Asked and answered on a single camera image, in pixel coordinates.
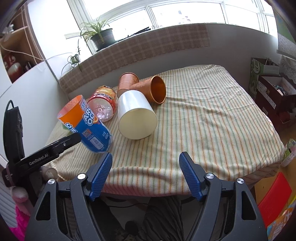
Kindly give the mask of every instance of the spider plant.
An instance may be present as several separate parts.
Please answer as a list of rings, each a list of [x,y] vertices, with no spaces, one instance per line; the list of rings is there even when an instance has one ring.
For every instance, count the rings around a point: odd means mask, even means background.
[[[72,69],[75,68],[76,66],[78,66],[79,70],[82,72],[81,68],[80,68],[80,59],[79,59],[79,56],[80,56],[80,48],[79,48],[79,39],[78,39],[78,43],[77,43],[77,53],[74,54],[73,56],[69,56],[67,61],[68,63],[62,68],[62,72],[61,74],[63,73],[63,70],[64,68],[68,65],[68,64],[71,64],[71,67]]]
[[[85,38],[85,41],[88,41],[92,36],[98,34],[100,36],[100,39],[104,43],[104,39],[101,35],[101,32],[103,31],[104,27],[106,27],[106,26],[110,27],[110,25],[108,24],[109,20],[110,19],[100,21],[100,18],[98,18],[96,23],[93,23],[93,22],[83,23],[84,26],[82,27],[82,29],[80,31],[80,37],[83,36]]]

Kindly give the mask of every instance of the silver screw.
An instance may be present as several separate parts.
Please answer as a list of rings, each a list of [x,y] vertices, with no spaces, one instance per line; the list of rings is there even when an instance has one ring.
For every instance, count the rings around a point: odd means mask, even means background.
[[[80,173],[78,176],[77,176],[77,178],[78,179],[84,179],[86,177],[86,175],[84,174],[84,173]]]
[[[54,182],[55,182],[55,179],[49,179],[47,183],[48,183],[49,185],[51,185],[51,184],[54,184]]]
[[[207,173],[207,174],[206,174],[206,177],[207,177],[208,179],[213,179],[213,178],[214,178],[214,174],[212,174],[212,173]]]
[[[237,182],[238,182],[239,184],[243,184],[243,183],[244,183],[244,180],[243,180],[242,178],[238,178],[238,179],[237,179]]]

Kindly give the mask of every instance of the cardboard box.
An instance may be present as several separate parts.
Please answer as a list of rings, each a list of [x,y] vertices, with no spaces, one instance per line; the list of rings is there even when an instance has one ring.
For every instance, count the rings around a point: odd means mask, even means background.
[[[249,84],[249,95],[253,100],[256,99],[258,77],[264,76],[279,76],[279,66],[274,62],[267,61],[263,58],[251,59],[251,75]]]
[[[274,85],[282,86],[288,95],[282,95]],[[282,122],[280,112],[290,109],[296,101],[296,89],[284,77],[259,76],[255,103],[267,115],[277,131],[281,131],[294,123],[296,118]]]

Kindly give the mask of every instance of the wooden floor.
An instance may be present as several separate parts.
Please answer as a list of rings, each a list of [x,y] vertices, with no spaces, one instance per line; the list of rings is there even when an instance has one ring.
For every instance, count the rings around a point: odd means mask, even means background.
[[[281,131],[279,133],[279,136],[284,145],[287,144],[290,138],[296,140],[296,124],[291,126],[290,128],[287,128],[284,131]],[[294,158],[294,160],[292,160],[288,166],[280,167],[279,172],[282,172],[285,175],[292,189],[292,194],[290,196],[289,201],[286,204],[286,207],[287,207],[287,205],[291,202],[293,197],[296,195],[296,158]],[[255,185],[257,204],[260,203],[260,201],[263,199],[267,191],[270,189],[275,178],[276,176],[263,178]]]

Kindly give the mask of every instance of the striped tablecloth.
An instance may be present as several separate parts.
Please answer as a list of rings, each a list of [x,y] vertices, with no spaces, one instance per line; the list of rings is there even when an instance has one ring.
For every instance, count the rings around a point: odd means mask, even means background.
[[[221,66],[202,65],[161,73],[167,88],[155,132],[130,140],[118,130],[117,114],[106,123],[113,134],[113,167],[103,191],[137,196],[188,194],[178,163],[187,151],[195,163],[220,179],[251,184],[276,174],[284,146],[271,121]],[[68,135],[60,122],[47,144]],[[70,180],[95,164],[101,154],[82,143],[50,163]]]

